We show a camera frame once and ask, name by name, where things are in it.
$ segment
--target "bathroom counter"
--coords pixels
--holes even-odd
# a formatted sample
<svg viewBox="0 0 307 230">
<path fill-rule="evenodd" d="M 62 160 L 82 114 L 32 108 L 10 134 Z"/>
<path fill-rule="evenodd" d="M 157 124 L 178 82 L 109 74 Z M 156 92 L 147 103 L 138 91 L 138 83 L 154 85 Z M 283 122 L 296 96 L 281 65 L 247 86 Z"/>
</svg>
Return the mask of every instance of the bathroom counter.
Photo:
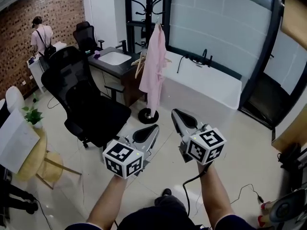
<svg viewBox="0 0 307 230">
<path fill-rule="evenodd" d="M 102 57 L 110 52 L 123 54 L 121 49 L 108 47 L 100 51 L 100 56 Z M 144 95 L 144 93 L 139 90 L 143 72 L 141 71 L 137 79 L 135 79 L 137 66 L 131 66 L 131 64 L 132 62 L 138 60 L 140 55 L 130 52 L 127 52 L 125 55 L 131 56 L 131 58 L 119 65 L 110 65 L 101 60 L 95 59 L 93 55 L 88 57 L 88 62 L 91 66 L 112 75 L 114 79 L 116 79 L 117 83 L 120 83 L 125 87 L 125 91 L 123 93 L 124 104 L 126 106 L 131 106 Z"/>
</svg>

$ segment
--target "black backpack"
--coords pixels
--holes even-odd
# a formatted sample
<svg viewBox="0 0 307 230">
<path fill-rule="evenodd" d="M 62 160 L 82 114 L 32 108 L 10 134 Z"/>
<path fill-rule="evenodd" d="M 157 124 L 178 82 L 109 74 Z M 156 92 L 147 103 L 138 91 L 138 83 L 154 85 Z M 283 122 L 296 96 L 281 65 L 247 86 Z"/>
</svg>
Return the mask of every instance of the black backpack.
<svg viewBox="0 0 307 230">
<path fill-rule="evenodd" d="M 57 51 L 57 48 L 55 48 L 54 46 L 50 45 L 47 47 L 46 43 L 43 41 L 42 36 L 40 35 L 40 33 L 38 32 L 38 30 L 36 30 L 40 40 L 42 40 L 44 46 L 45 46 L 45 51 L 44 51 L 44 55 L 42 53 L 39 52 L 39 54 L 47 61 L 50 59 L 50 57 Z"/>
</svg>

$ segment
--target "green plant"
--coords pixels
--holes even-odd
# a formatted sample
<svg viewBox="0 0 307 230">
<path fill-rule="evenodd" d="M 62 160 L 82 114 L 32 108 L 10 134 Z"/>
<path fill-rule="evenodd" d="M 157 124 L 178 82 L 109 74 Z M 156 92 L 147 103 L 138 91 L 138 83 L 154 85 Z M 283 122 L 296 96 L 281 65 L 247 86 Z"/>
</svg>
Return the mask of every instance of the green plant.
<svg viewBox="0 0 307 230">
<path fill-rule="evenodd" d="M 42 120 L 43 118 L 42 113 L 39 112 L 37 108 L 34 109 L 34 106 L 32 106 L 31 108 L 25 106 L 23 110 L 27 112 L 24 118 L 33 125 Z"/>
</svg>

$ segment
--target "black cap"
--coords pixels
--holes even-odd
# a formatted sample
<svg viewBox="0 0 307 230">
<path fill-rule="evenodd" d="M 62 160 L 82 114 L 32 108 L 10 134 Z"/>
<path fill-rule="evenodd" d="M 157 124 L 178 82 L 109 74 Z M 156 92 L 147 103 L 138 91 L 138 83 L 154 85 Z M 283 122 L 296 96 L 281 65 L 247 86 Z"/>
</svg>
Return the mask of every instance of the black cap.
<svg viewBox="0 0 307 230">
<path fill-rule="evenodd" d="M 34 28 L 36 25 L 39 25 L 43 22 L 42 17 L 37 16 L 34 18 L 34 20 L 32 21 L 32 28 Z"/>
</svg>

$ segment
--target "pink robe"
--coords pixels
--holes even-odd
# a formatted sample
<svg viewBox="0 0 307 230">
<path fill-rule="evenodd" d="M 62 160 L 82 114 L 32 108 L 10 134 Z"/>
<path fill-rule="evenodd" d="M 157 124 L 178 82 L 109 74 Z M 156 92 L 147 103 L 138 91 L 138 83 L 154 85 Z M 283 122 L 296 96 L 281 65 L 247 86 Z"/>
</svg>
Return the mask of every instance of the pink robe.
<svg viewBox="0 0 307 230">
<path fill-rule="evenodd" d="M 153 34 L 150 38 L 147 56 L 143 71 L 140 90 L 147 93 L 147 108 L 151 109 L 151 117 L 154 116 L 157 107 L 160 104 L 160 93 L 164 77 L 162 68 L 165 63 L 165 35 L 160 25 L 155 25 Z"/>
</svg>

